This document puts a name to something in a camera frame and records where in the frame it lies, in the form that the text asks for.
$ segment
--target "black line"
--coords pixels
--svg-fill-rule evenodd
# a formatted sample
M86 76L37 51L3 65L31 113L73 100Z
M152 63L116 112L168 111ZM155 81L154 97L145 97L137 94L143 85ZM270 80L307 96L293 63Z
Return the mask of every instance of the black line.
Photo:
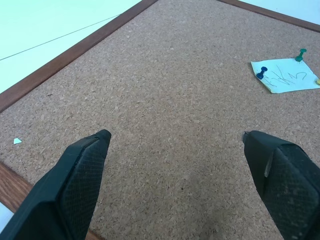
M104 19L104 20L102 20L102 21L98 21L98 22L93 23L93 24L91 24L91 25L89 25L89 26L85 26L85 27L80 28L80 29L78 29L78 30L75 30L75 31L73 31L73 32L69 32L69 33L67 33L66 35L59 36L59 37L57 37L57 38L55 38L55 39L52 39L52 40L50 40L50 41L46 41L46 42L41 43L41 44L39 44L39 45L37 45L37 46L33 46L33 47L30 47L30 48L28 48L28 49L26 49L26 50L23 50L23 51L17 52L17 53L15 53L15 54L12 54L12 55L10 55L10 56L6 56L6 57L4 57L4 58L1 58L1 59L0 59L0 61L5 60L5 59L8 59L8 58L11 58L11 57L13 57L13 56L15 56L15 55L21 54L21 53L23 53L23 52L26 52L26 51L28 51L28 50L34 49L34 48L39 47L39 46L41 46L41 45L44 45L44 44L50 43L50 42L52 42L52 41L54 41L54 40L57 40L57 39L63 38L63 37L65 37L65 36L68 36L68 35L70 35L70 34L73 34L73 33L75 33L75 32L78 32L78 31L80 31L80 30L86 29L86 28L91 27L91 26L93 26L93 25L96 25L96 24L102 23L102 22L107 21L107 20L109 20L109 19L112 19L112 18L118 17L119 15L120 15L120 14L115 15L115 16L112 16L112 17L109 17L109 18L106 18L106 19Z

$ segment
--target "wooden board frame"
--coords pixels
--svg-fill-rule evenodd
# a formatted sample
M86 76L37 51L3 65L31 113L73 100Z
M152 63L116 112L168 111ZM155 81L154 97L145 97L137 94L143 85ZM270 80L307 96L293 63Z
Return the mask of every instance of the wooden board frame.
M86 51L100 43L114 31L146 10L156 1L157 0L142 0L138 2L136 5L99 28L97 31L93 32L74 46L70 47L68 50L64 51L56 58L52 59L30 75L26 76L12 87L0 93L0 113L27 95L51 76L59 72L72 61L80 57Z
M285 14L282 14L282 13L279 13L276 11L271 11L271 10L268 10L268 9L265 9L265 8L262 8L259 6L255 6L255 5L240 1L240 0L218 0L218 1L226 3L226 4L230 4L232 6L235 6L235 7L241 8L241 9L245 9L245 10L257 13L257 14L261 14L261 15L264 15L264 16L267 16L267 17L270 17L273 19L277 19L277 20L286 22L288 24L293 24L298 27L305 28L305 29L320 33L320 25L309 22L309 21L304 21L299 18L288 16L288 15L285 15Z
M0 176L0 202L15 213L33 186L3 163L0 163ZM89 230L85 240L103 238Z

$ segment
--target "wooden surface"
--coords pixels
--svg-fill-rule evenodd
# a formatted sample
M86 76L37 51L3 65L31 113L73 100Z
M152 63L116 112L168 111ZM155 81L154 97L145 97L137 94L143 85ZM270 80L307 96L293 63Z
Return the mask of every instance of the wooden surface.
M38 70L26 76L6 91L0 93L0 113L91 49L93 46L108 37L118 28L132 20L156 1L157 0L140 1L103 27L99 28L97 31L93 32L56 58L52 59L50 62L46 63L44 66L40 67Z
M0 202L15 213L32 189L28 183L10 168L0 163ZM88 231L86 240L102 240L101 237Z
M243 1L239 1L239 0L218 0L218 1L320 33L320 25L315 24L313 22L301 20L299 18L288 16L276 11L271 11L259 6L255 6Z
M159 0L0 114L0 161L34 184L68 145L108 129L95 233L283 240L255 189L242 133L296 143L320 166L320 91L271 94L250 62L306 48L303 60L320 77L319 41L223 2Z

